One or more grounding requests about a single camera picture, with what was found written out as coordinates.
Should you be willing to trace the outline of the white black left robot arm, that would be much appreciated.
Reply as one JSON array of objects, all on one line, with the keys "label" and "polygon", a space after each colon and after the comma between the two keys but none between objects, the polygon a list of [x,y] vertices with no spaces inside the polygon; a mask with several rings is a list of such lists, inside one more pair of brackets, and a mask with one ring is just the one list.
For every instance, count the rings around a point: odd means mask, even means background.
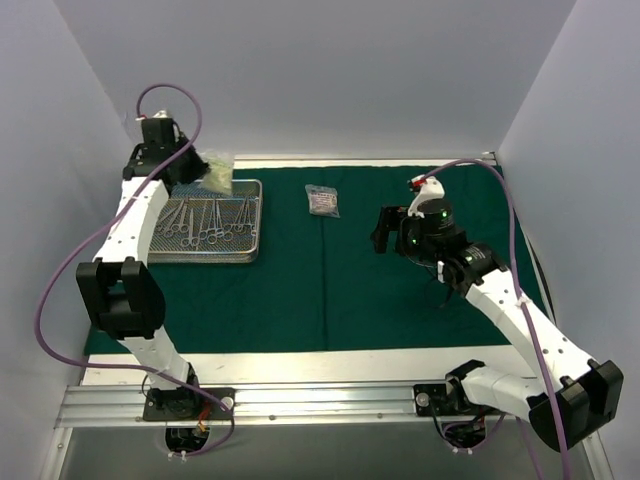
[{"label": "white black left robot arm", "polygon": [[118,220],[91,262],[76,269],[76,281],[92,325],[149,369],[149,397],[179,419],[202,405],[194,369],[176,350],[165,327],[166,302],[148,269],[151,240],[160,213],[178,184],[190,184],[208,170],[194,148],[145,179],[176,147],[139,144],[123,169]]}]

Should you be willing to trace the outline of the steel mesh instrument tray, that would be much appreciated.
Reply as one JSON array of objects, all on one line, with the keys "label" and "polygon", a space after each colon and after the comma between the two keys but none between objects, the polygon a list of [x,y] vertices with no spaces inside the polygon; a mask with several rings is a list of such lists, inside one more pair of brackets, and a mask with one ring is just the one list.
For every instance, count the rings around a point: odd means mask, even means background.
[{"label": "steel mesh instrument tray", "polygon": [[148,261],[153,264],[172,264],[172,263],[209,263],[209,264],[241,264],[250,263],[258,255],[260,223],[262,214],[263,185],[257,179],[240,179],[233,181],[233,190],[230,196],[221,195],[211,192],[201,186],[200,182],[194,182],[189,185],[176,186],[169,196],[165,207],[161,211],[158,222],[169,212],[171,212],[178,203],[188,197],[213,200],[216,199],[219,207],[219,221],[223,228],[222,202],[235,197],[251,196],[257,198],[257,206],[254,208],[255,220],[257,227],[257,235],[255,237],[238,237],[228,238],[226,234],[221,237],[215,244],[211,245],[207,242],[203,246],[195,250],[185,250],[180,246],[181,233],[171,238],[166,238],[156,232],[156,227],[149,248]]}]

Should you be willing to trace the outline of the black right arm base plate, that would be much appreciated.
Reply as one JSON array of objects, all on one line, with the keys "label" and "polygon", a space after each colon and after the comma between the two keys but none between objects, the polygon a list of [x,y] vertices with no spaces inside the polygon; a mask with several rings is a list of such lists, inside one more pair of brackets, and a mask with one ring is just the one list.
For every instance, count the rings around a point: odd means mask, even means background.
[{"label": "black right arm base plate", "polygon": [[435,413],[437,417],[475,417],[477,415],[494,415],[498,411],[487,406],[459,406],[447,395],[446,385],[440,383],[422,383],[412,386],[415,413],[418,417],[429,417]]}]

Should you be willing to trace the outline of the steel forceps clamp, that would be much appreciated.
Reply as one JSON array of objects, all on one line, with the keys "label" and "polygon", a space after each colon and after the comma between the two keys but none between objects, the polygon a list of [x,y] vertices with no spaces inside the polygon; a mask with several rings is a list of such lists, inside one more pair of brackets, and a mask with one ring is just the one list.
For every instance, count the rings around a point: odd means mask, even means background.
[{"label": "steel forceps clamp", "polygon": [[185,202],[185,215],[180,227],[180,246],[188,251],[205,243],[208,234],[208,218],[211,202],[206,199],[190,198]]}]

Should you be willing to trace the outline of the purple packet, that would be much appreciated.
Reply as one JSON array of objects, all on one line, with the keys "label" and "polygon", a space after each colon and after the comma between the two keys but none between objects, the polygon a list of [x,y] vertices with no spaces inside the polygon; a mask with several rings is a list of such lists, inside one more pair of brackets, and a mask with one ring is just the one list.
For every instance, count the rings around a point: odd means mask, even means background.
[{"label": "purple packet", "polygon": [[338,192],[327,186],[307,184],[305,192],[308,199],[308,210],[311,215],[339,218]]}]

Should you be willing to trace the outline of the steel haemostat clamp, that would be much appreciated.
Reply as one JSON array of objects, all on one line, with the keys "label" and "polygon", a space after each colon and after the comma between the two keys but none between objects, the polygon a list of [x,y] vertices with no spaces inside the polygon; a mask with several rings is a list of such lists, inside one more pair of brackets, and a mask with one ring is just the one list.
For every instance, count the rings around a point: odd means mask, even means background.
[{"label": "steel haemostat clamp", "polygon": [[257,235],[254,212],[256,206],[257,198],[251,196],[235,197],[222,202],[223,231],[228,238]]}]

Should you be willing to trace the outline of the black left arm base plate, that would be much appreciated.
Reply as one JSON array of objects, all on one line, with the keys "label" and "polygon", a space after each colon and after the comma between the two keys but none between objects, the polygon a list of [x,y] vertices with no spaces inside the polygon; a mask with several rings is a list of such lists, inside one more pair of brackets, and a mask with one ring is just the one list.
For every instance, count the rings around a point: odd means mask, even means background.
[{"label": "black left arm base plate", "polygon": [[147,422],[229,420],[236,390],[220,387],[205,388],[204,391],[222,401],[228,411],[223,411],[215,402],[184,387],[173,390],[152,388],[146,393],[142,418]]}]

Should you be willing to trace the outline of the green packet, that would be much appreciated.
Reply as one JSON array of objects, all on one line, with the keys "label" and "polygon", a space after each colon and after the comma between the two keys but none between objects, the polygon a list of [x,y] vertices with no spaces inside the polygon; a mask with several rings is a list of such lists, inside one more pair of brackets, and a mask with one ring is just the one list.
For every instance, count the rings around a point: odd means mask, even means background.
[{"label": "green packet", "polygon": [[235,156],[228,152],[208,150],[201,157],[208,165],[201,186],[211,192],[230,196],[233,190]]}]

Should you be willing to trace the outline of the green surgical drape cloth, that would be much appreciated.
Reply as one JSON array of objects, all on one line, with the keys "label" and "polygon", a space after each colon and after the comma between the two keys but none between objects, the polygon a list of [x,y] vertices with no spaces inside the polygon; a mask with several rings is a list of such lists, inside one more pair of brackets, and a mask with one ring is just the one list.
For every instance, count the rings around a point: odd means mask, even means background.
[{"label": "green surgical drape cloth", "polygon": [[[264,205],[248,264],[155,264],[165,327],[182,353],[291,353],[493,346],[500,331],[393,250],[374,252],[380,208],[406,205],[416,167],[253,169]],[[338,192],[311,215],[307,184]]]}]

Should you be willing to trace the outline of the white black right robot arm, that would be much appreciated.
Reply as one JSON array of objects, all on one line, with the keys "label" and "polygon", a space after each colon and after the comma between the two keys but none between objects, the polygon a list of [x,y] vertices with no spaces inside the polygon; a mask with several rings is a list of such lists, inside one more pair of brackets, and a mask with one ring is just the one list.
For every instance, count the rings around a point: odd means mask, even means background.
[{"label": "white black right robot arm", "polygon": [[382,208],[371,234],[376,253],[386,252],[391,233],[399,255],[435,268],[437,280],[483,313],[534,373],[521,378],[469,360],[445,376],[448,409],[465,414],[487,407],[513,415],[553,450],[561,440],[573,447],[615,418],[624,380],[619,367],[596,361],[517,294],[506,263],[488,245],[468,240],[448,200],[425,201],[417,215],[402,206]]}]

